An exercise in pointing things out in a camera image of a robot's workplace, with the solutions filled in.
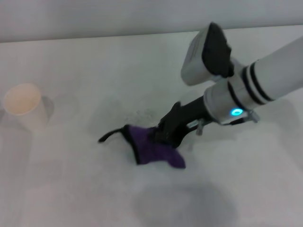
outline white table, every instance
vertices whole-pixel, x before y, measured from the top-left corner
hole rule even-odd
[[[249,64],[303,35],[303,26],[225,31]],[[185,138],[186,170],[136,166],[120,135],[153,126],[186,87],[180,69],[196,32],[0,44],[0,95],[23,82],[45,95],[49,126],[31,134],[2,113],[1,227],[303,226],[303,90],[257,112],[258,124],[216,124]]]

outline white paper cup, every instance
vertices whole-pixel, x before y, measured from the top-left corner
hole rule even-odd
[[[33,84],[11,88],[3,99],[4,109],[29,130],[41,130],[48,119],[39,89]]]

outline blue led light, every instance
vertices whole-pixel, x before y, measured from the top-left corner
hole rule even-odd
[[[239,109],[239,108],[236,108],[236,109],[232,109],[231,111],[231,115],[232,116],[239,116],[243,113],[243,110],[242,109]]]

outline purple cloth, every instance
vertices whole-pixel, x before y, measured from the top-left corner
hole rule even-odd
[[[154,129],[126,125],[121,129],[107,133],[99,142],[104,142],[112,134],[120,132],[131,144],[138,165],[166,161],[174,168],[184,169],[186,167],[185,161],[176,149],[172,148],[171,145],[155,143],[149,139],[149,135]]]

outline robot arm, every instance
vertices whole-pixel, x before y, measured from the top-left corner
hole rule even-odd
[[[178,147],[191,131],[202,134],[204,125],[234,125],[258,121],[260,105],[303,87],[303,37],[274,53],[233,72],[231,49],[218,25],[211,23],[192,41],[181,70],[188,85],[224,78],[204,95],[181,106],[176,103],[153,135],[158,142]]]

